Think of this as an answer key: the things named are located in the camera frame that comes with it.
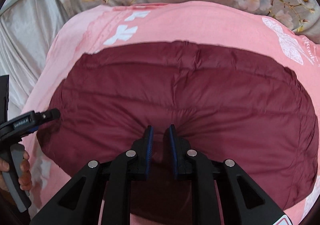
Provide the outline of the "person left hand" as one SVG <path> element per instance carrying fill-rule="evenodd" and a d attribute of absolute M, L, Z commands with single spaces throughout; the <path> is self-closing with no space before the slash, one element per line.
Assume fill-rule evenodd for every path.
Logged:
<path fill-rule="evenodd" d="M 9 164 L 1 158 L 1 190 L 9 192 L 5 181 L 3 179 L 3 173 L 8 172 L 10 169 Z M 30 173 L 30 163 L 29 163 L 29 154 L 27 151 L 24 151 L 23 160 L 20 164 L 20 169 L 22 174 L 20 175 L 18 182 L 20 188 L 24 191 L 29 191 L 32 187 L 31 173 Z"/>

